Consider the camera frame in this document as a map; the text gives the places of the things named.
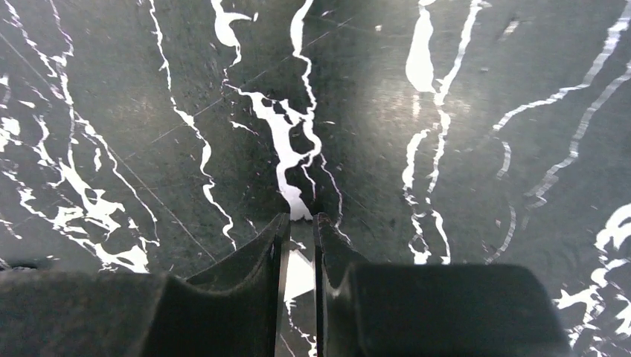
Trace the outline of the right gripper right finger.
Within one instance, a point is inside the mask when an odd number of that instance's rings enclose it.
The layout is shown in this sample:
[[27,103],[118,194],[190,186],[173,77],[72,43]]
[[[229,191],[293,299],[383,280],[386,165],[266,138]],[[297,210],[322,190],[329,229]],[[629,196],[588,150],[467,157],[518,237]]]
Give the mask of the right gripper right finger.
[[313,221],[319,356],[570,356],[557,308],[527,268],[372,263]]

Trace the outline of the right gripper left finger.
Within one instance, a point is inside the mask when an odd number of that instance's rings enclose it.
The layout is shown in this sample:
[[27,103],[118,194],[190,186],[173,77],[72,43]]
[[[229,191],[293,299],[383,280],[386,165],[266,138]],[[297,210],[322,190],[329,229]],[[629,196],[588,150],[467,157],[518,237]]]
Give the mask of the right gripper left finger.
[[216,265],[171,274],[1,273],[3,356],[273,356],[289,258],[278,214]]

